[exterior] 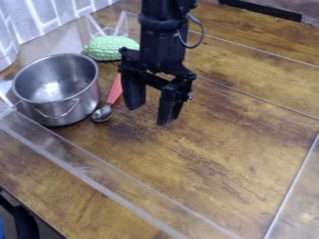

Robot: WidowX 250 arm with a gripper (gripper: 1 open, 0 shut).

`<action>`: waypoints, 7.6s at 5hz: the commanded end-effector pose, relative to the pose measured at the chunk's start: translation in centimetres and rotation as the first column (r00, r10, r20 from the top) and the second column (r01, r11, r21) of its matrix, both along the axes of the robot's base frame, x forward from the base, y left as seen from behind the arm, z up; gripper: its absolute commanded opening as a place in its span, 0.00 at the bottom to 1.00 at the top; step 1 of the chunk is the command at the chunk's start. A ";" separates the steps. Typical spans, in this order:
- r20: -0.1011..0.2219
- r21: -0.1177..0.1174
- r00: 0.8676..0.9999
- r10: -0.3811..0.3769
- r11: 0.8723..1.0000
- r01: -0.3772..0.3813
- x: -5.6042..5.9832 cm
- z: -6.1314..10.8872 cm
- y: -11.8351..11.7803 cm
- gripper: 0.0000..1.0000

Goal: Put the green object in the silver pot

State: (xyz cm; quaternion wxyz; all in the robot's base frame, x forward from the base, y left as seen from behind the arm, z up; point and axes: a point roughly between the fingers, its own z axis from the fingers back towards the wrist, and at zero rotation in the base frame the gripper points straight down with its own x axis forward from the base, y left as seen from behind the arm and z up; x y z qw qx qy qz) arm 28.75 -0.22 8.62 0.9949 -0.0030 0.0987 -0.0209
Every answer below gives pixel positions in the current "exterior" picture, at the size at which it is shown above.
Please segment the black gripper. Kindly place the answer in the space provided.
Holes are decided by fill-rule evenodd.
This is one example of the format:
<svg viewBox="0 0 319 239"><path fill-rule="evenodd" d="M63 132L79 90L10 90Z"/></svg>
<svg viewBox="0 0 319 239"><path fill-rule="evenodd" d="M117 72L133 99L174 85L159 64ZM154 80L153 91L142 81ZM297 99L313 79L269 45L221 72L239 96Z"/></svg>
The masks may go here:
<svg viewBox="0 0 319 239"><path fill-rule="evenodd" d="M139 18L141 49L122 48L122 89L130 110L146 103L146 86L162 90L158 125L179 118L183 104L194 98L195 73L183 65L187 44L189 20L159 21Z"/></svg>

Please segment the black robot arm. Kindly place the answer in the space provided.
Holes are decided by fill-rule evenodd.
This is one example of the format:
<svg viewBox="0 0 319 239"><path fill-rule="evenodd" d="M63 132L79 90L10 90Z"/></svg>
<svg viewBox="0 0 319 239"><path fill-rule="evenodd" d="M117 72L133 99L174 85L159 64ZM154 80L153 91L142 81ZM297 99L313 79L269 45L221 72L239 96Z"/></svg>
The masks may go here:
<svg viewBox="0 0 319 239"><path fill-rule="evenodd" d="M142 0L141 49L121 49L123 99L130 110L146 103L146 86L161 90L158 125L179 117L193 98L197 74L185 67L189 12L197 0Z"/></svg>

